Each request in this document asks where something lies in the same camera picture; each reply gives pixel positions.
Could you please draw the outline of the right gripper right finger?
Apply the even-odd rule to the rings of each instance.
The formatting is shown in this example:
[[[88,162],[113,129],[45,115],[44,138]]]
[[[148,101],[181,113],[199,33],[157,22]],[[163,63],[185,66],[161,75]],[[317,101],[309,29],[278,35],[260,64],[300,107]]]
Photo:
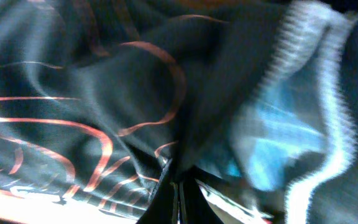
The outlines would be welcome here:
[[[179,184],[180,222],[183,224],[223,224],[203,196],[195,179]]]

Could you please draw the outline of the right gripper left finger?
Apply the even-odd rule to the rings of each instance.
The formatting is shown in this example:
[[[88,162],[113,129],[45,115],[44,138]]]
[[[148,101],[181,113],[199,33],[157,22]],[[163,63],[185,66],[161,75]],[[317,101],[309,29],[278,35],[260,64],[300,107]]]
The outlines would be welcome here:
[[[150,196],[150,204],[137,224],[177,224],[178,184],[173,180],[173,161],[164,166],[159,183]]]

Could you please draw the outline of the black printed cycling jersey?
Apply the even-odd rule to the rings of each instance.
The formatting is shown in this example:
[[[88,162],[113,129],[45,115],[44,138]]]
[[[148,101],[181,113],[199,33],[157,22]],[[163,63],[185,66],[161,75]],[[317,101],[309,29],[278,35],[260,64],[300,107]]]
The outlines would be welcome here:
[[[170,159],[178,223],[358,223],[358,1],[0,1],[1,223],[137,223]]]

